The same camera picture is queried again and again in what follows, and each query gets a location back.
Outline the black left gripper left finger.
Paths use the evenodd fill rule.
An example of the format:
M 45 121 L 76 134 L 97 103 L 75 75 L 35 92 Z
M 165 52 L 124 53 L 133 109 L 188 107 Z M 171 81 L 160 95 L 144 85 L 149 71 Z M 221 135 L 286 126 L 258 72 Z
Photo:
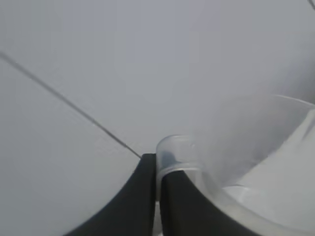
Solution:
M 68 236 L 151 236 L 156 207 L 156 155 L 142 155 L 119 193 Z

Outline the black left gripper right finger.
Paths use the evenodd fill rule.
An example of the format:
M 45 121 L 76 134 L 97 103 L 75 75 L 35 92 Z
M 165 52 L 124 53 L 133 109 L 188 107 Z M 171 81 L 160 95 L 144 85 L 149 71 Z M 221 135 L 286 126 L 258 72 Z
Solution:
M 162 179 L 160 212 L 165 236 L 242 236 L 243 228 L 214 206 L 183 171 Z

